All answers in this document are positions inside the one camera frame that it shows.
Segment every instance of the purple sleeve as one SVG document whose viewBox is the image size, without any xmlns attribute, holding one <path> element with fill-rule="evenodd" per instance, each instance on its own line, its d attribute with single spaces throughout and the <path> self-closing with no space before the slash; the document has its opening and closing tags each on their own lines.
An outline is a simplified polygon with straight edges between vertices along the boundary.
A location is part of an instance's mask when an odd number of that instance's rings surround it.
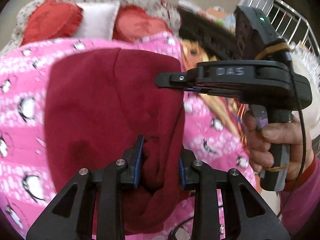
<svg viewBox="0 0 320 240">
<path fill-rule="evenodd" d="M 287 231 L 295 235 L 308 221 L 320 201 L 320 159 L 316 158 L 316 167 L 308 180 L 297 188 L 289 198 L 282 213 L 282 223 Z M 290 192 L 280 193 L 280 206 L 287 200 Z"/>
</svg>

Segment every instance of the maroon fabric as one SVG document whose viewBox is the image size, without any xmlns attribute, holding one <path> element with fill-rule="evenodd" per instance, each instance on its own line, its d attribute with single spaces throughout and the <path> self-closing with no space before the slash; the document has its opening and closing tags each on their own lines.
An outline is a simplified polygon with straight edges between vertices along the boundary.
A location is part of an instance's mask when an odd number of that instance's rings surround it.
<svg viewBox="0 0 320 240">
<path fill-rule="evenodd" d="M 179 71 L 175 58 L 142 50 L 101 49 L 57 62 L 44 116 L 57 191 L 79 169 L 100 169 L 121 158 L 141 134 L 142 177 L 137 190 L 123 195 L 125 230 L 160 231 L 175 205 L 188 197 L 178 172 L 183 92 L 155 85 L 158 73 Z"/>
</svg>

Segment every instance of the white pillow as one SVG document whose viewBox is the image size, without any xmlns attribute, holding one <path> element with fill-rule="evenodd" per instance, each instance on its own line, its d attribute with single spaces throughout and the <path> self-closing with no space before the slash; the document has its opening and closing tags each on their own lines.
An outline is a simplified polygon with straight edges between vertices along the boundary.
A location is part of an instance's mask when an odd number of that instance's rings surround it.
<svg viewBox="0 0 320 240">
<path fill-rule="evenodd" d="M 77 3 L 77 5 L 83 9 L 83 19 L 72 37 L 103 38 L 111 41 L 120 2 Z"/>
</svg>

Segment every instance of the human hand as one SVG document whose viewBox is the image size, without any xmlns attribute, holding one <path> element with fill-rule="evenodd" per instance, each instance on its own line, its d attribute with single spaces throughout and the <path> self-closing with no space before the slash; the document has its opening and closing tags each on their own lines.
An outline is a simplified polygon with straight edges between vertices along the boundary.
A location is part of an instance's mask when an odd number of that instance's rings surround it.
<svg viewBox="0 0 320 240">
<path fill-rule="evenodd" d="M 302 162 L 302 132 L 300 120 L 292 116 L 291 123 L 267 124 L 256 131 L 257 122 L 250 112 L 246 112 L 243 122 L 247 127 L 247 145 L 250 152 L 250 165 L 255 172 L 260 172 L 262 167 L 272 167 L 274 159 L 269 152 L 271 143 L 290 144 L 290 162 L 287 172 L 287 180 L 295 180 L 299 174 Z M 307 156 L 303 171 L 312 163 L 314 153 L 311 145 L 311 137 L 306 131 Z"/>
</svg>

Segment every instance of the bolt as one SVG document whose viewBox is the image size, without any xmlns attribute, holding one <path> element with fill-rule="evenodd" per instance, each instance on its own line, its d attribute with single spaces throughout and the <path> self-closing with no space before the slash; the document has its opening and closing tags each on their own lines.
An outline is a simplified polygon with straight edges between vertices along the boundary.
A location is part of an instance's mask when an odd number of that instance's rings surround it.
<svg viewBox="0 0 320 240">
<path fill-rule="evenodd" d="M 194 166 L 197 166 L 197 167 L 202 166 L 202 164 L 203 164 L 203 162 L 202 162 L 201 160 L 195 160 L 195 161 L 193 162 L 193 165 L 194 165 Z"/>
<path fill-rule="evenodd" d="M 88 172 L 89 170 L 87 168 L 82 168 L 81 170 L 79 170 L 80 175 L 86 175 Z"/>
<path fill-rule="evenodd" d="M 122 165 L 125 164 L 125 160 L 124 160 L 124 159 L 119 159 L 119 160 L 116 161 L 116 164 L 117 164 L 118 166 L 122 166 Z"/>
<path fill-rule="evenodd" d="M 239 175 L 239 171 L 237 169 L 231 169 L 230 170 L 231 175 L 233 176 L 238 176 Z"/>
</svg>

